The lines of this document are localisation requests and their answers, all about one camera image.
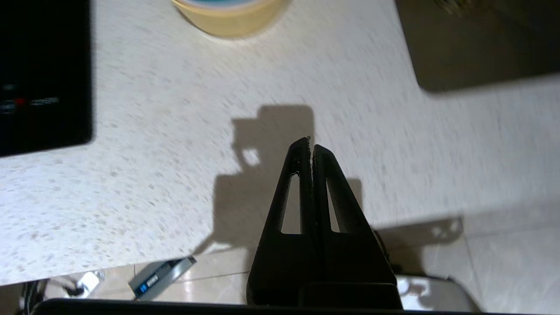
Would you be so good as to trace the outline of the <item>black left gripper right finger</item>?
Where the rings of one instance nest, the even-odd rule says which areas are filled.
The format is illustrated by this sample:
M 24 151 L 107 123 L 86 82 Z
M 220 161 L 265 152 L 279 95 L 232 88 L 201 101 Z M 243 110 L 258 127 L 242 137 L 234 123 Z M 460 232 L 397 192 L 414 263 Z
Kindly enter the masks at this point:
M 334 154 L 315 145 L 313 205 L 318 279 L 311 304 L 322 308 L 401 309 L 396 276 Z

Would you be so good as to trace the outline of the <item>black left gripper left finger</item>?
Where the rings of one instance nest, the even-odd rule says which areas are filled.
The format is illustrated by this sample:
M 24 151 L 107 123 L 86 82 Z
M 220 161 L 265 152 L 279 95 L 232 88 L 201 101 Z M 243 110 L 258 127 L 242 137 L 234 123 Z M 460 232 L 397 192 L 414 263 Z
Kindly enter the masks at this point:
M 285 234 L 281 229 L 293 177 L 299 179 L 297 208 L 301 232 Z M 303 137 L 287 150 L 250 269 L 247 303 L 298 305 L 300 289 L 318 278 L 317 235 L 310 139 Z

